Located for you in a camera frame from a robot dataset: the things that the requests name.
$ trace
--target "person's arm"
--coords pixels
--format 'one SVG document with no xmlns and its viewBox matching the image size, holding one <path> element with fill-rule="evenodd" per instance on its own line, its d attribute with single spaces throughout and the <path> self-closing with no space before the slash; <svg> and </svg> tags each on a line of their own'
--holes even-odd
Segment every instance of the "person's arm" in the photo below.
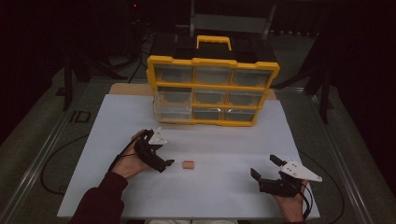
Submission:
<svg viewBox="0 0 396 224">
<path fill-rule="evenodd" d="M 304 194 L 305 186 L 308 184 L 308 180 L 303 180 L 303 186 L 301 187 L 301 193 Z M 292 198 L 284 198 L 273 195 L 279 210 L 282 213 L 285 223 L 305 223 L 303 216 L 303 202 L 304 199 L 300 194 Z"/>
<path fill-rule="evenodd" d="M 119 159 L 111 172 L 106 173 L 99 187 L 89 189 L 84 194 L 69 223 L 120 224 L 124 207 L 121 195 L 128 186 L 127 178 L 149 168 L 134 154 L 134 143 L 125 150 L 123 155 L 124 157 Z"/>
</svg>

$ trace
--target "orange object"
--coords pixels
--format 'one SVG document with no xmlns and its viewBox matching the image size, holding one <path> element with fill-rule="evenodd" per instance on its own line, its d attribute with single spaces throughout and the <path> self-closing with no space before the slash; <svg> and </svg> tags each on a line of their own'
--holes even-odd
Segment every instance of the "orange object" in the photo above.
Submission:
<svg viewBox="0 0 396 224">
<path fill-rule="evenodd" d="M 194 161 L 183 161 L 183 169 L 190 169 L 194 168 Z"/>
</svg>

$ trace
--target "maroon sleeve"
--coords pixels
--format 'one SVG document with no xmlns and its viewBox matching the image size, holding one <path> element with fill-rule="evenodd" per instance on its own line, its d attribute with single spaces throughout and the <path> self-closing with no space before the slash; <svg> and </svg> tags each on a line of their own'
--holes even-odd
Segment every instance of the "maroon sleeve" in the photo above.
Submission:
<svg viewBox="0 0 396 224">
<path fill-rule="evenodd" d="M 84 194 L 69 223 L 120 224 L 124 207 L 121 195 L 127 185 L 124 177 L 108 172 L 98 188 L 89 189 Z"/>
</svg>

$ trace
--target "yellow and black storage box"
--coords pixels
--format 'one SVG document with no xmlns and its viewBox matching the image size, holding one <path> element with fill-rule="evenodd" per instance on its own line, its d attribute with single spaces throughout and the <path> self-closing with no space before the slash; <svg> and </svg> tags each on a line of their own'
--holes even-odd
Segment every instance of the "yellow and black storage box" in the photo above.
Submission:
<svg viewBox="0 0 396 224">
<path fill-rule="evenodd" d="M 252 126 L 279 72 L 262 39 L 157 34 L 148 83 L 159 122 Z"/>
</svg>

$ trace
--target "white tabletop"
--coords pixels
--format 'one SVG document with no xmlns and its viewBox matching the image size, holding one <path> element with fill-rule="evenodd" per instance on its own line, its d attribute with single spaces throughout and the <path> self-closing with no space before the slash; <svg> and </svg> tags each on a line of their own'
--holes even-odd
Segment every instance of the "white tabletop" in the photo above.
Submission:
<svg viewBox="0 0 396 224">
<path fill-rule="evenodd" d="M 254 127 L 173 125 L 156 121 L 151 96 L 107 95 L 60 207 L 73 216 L 86 190 L 99 185 L 114 158 L 141 129 L 162 127 L 168 143 L 157 151 L 175 160 L 163 173 L 145 171 L 123 192 L 123 217 L 252 219 L 281 217 L 271 195 L 259 192 L 250 167 L 278 179 L 270 154 L 300 158 L 279 101 L 267 100 Z M 182 168 L 194 161 L 193 170 Z M 314 204 L 310 217 L 319 217 Z"/>
</svg>

